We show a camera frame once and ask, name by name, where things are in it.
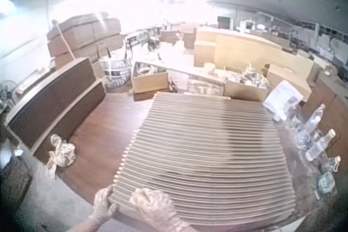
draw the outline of clear plastic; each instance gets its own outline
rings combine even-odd
[[[309,120],[306,122],[306,124],[303,126],[304,129],[307,129],[309,127],[309,125],[311,124],[310,122],[315,119],[316,117],[320,117],[322,118],[322,116],[324,115],[324,109],[325,109],[325,105],[324,103],[322,103],[311,115],[311,117],[309,118]]]
[[[329,193],[335,187],[335,179],[331,172],[324,173],[318,180],[318,189],[322,194]]]
[[[295,144],[298,148],[307,149],[307,145],[310,143],[310,134],[317,128],[320,120],[319,116],[309,120],[306,128],[303,128],[295,135]]]
[[[319,141],[317,141],[314,146],[312,146],[307,152],[306,152],[306,158],[309,161],[313,161],[316,159],[320,153],[322,153],[336,135],[335,131],[331,129],[324,137],[320,138]]]
[[[339,163],[341,162],[341,157],[332,157],[328,158],[327,162],[321,165],[321,171],[322,172],[337,172]]]

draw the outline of wooden plank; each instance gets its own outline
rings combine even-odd
[[[131,78],[134,93],[167,89],[169,86],[168,73],[154,73],[146,76]]]
[[[313,61],[286,53],[260,43],[245,41],[235,37],[217,36],[215,50],[216,68],[232,66],[244,70],[249,63],[259,72],[269,64],[290,69],[306,80],[312,70]]]

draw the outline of bottle cap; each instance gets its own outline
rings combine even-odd
[[[334,129],[331,129],[331,130],[329,130],[328,131],[328,134],[331,136],[331,137],[335,137],[335,135],[336,135],[336,132],[334,131]]]

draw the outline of wooden panel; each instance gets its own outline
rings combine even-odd
[[[232,37],[236,39],[242,39],[245,41],[251,41],[254,43],[259,43],[266,46],[271,46],[273,48],[282,49],[281,45],[278,45],[272,41],[264,39],[259,36],[254,36],[250,34],[243,34],[237,31],[227,30],[227,29],[215,29],[210,27],[201,27],[197,29],[197,41],[213,42],[216,43],[218,36]]]
[[[324,103],[326,108],[328,108],[334,98],[335,93],[322,80],[320,80],[320,78],[318,78],[309,100],[302,108],[303,116],[309,118],[314,110],[322,103]]]
[[[81,24],[88,24],[88,23],[98,22],[100,20],[105,20],[108,18],[108,16],[109,15],[106,12],[100,12],[98,15],[96,13],[92,13],[92,14],[86,14],[86,15],[80,15],[80,16],[73,16],[70,19],[59,24],[59,27],[62,32],[65,32],[69,28],[72,28]],[[47,39],[51,40],[57,37],[58,35],[59,35],[59,31],[56,27],[54,27],[50,32],[47,33]]]
[[[217,36],[215,49],[216,68],[232,66],[245,69],[249,63],[261,73],[265,65],[275,64],[290,69],[302,79],[307,79],[313,61],[297,57],[267,45],[245,41],[236,37]]]
[[[73,51],[95,42],[92,24],[72,27],[64,32],[63,36]],[[57,57],[69,51],[61,36],[52,39],[47,46],[51,57]]]
[[[263,102],[267,97],[268,90],[260,89],[254,86],[227,81],[225,84],[224,96],[237,100]]]
[[[264,108],[244,103],[157,93],[126,150],[110,200],[141,218],[129,203],[132,192],[161,189],[181,218],[210,231],[287,218],[295,195],[277,129]]]
[[[43,138],[43,142],[38,145],[34,156],[46,164],[49,159],[48,152],[54,150],[54,147],[51,145],[51,136],[58,134],[63,140],[69,140],[72,133],[104,97],[105,90],[103,84],[101,81],[96,81],[83,97],[79,98],[78,101],[74,101],[69,111],[59,116],[58,122],[48,130],[47,135]]]
[[[204,67],[206,62],[214,63],[215,47],[215,43],[196,41],[194,50],[194,66]]]
[[[272,34],[269,34],[269,33],[266,33],[266,32],[259,32],[259,31],[255,31],[255,30],[250,30],[250,34],[251,35],[255,35],[255,36],[263,37],[264,39],[267,39],[267,40],[269,40],[271,42],[274,42],[274,43],[282,46],[283,48],[289,48],[290,47],[290,40],[278,37],[276,35],[272,35]]]
[[[91,63],[95,63],[98,60],[97,56],[97,46],[99,43],[104,43],[110,51],[117,50],[123,46],[123,36],[115,35],[104,39],[103,41],[92,43],[86,47],[73,51],[73,54],[76,58],[88,57],[91,60]],[[100,55],[107,55],[107,50],[100,47]],[[61,68],[66,65],[68,62],[71,62],[73,58],[70,53],[66,53],[54,58],[56,68]]]
[[[96,77],[88,59],[76,59],[30,90],[8,115],[9,128],[31,148],[54,119]]]
[[[155,73],[147,76],[132,77],[134,93],[166,89],[169,86],[168,73]]]

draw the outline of gloved hand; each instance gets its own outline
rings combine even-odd
[[[160,190],[136,189],[129,200],[147,223],[161,232],[181,232],[189,226],[177,216],[173,201]]]
[[[113,214],[116,213],[119,208],[115,203],[110,206],[108,197],[111,195],[112,191],[113,186],[110,185],[96,193],[94,197],[94,211],[89,218],[92,218],[99,224],[104,224],[112,218]]]

